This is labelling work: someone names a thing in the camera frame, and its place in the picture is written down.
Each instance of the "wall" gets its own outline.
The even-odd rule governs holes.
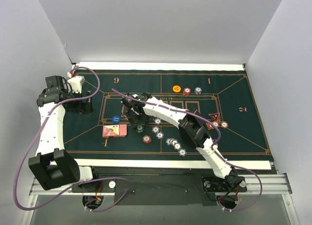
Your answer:
[[[311,224],[312,0],[283,0],[247,63],[275,163]]]
[[[18,225],[23,211],[13,203],[13,178],[40,125],[36,99],[44,78],[65,76],[71,63],[38,0],[0,0],[0,18],[0,223]],[[18,186],[23,205],[33,178],[25,164]]]
[[[73,62],[246,63],[281,0],[39,0]]]

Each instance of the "dark green mat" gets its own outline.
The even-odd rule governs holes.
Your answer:
[[[83,75],[86,83],[83,90],[95,91],[97,81],[85,70],[76,71]],[[161,124],[164,138],[159,140],[152,132],[153,123],[143,133],[136,133],[128,126],[123,138],[102,138],[102,126],[110,124],[115,115],[122,117],[121,97],[111,91],[122,93],[151,93],[158,99],[180,108],[199,108],[201,115],[211,120],[208,114],[220,113],[219,122],[225,121],[228,128],[220,127],[219,151],[229,160],[273,161],[263,127],[251,93],[245,71],[138,71],[97,70],[101,91],[93,97],[94,113],[79,115],[66,113],[64,118],[64,146],[74,158],[80,159],[126,159],[126,160],[204,160],[193,149],[183,145],[187,155],[181,157],[173,147],[166,144],[167,138],[181,141],[179,131],[169,123]],[[180,93],[173,92],[179,85]],[[194,94],[195,87],[202,88],[201,95]],[[182,96],[185,87],[192,90],[189,97]],[[122,117],[121,123],[127,123]],[[210,131],[213,138],[216,131]],[[144,135],[152,142],[145,144]]]

